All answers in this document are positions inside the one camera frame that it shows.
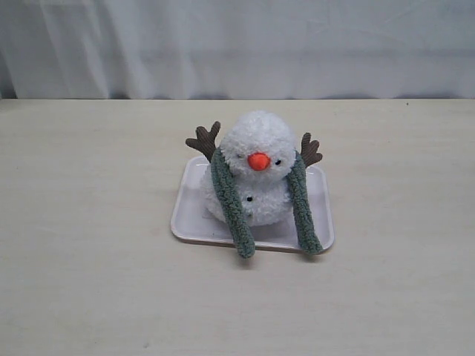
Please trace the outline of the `white plush snowman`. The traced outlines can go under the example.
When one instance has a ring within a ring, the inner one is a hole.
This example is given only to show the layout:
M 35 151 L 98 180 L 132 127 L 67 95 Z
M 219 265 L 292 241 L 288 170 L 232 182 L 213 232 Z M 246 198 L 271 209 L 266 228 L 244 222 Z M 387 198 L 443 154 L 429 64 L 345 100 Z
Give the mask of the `white plush snowman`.
M 237 185 L 249 227 L 271 225 L 287 214 L 293 215 L 286 175 L 295 163 L 297 152 L 307 168 L 322 160 L 319 141 L 305 133 L 296 144 L 288 124 L 268 111 L 244 114 L 218 142 L 219 132 L 220 123 L 214 122 L 210 128 L 197 127 L 195 135 L 185 141 L 209 162 L 200 184 L 206 209 L 226 223 L 210 168 L 212 155 L 220 148 Z

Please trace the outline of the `white rectangular tray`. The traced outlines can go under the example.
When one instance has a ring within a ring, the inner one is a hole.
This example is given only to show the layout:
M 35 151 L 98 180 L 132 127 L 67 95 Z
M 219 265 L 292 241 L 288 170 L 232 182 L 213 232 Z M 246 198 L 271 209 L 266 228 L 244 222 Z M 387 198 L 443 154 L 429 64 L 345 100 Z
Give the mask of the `white rectangular tray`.
M 217 220 L 203 202 L 200 181 L 208 165 L 204 156 L 196 156 L 187 162 L 171 216 L 171 231 L 186 243 L 233 247 L 226 224 Z M 328 251 L 335 242 L 335 229 L 326 176 L 317 165 L 307 168 L 307 190 L 315 232 L 323 251 Z M 300 251 L 292 214 L 273 225 L 252 227 L 251 231 L 257 249 Z

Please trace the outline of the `green knitted scarf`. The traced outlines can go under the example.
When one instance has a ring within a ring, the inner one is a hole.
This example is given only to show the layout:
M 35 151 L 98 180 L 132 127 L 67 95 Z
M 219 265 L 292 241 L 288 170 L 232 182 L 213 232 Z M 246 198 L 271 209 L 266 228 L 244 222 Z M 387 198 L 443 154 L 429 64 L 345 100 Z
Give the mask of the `green knitted scarf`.
M 242 258 L 250 258 L 255 253 L 255 240 L 246 221 L 234 177 L 220 148 L 213 153 L 210 168 L 214 192 L 223 209 L 237 253 Z M 298 245 L 303 252 L 316 255 L 324 249 L 316 234 L 309 205 L 306 168 L 304 158 L 297 152 L 295 163 L 286 175 L 286 182 L 289 186 Z

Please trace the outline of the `white backdrop curtain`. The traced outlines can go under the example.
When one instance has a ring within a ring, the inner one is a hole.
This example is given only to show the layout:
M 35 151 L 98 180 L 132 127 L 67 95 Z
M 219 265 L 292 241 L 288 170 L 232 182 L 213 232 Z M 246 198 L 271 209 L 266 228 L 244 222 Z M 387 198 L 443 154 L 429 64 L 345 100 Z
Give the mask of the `white backdrop curtain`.
M 472 1 L 3 1 L 5 99 L 474 96 Z

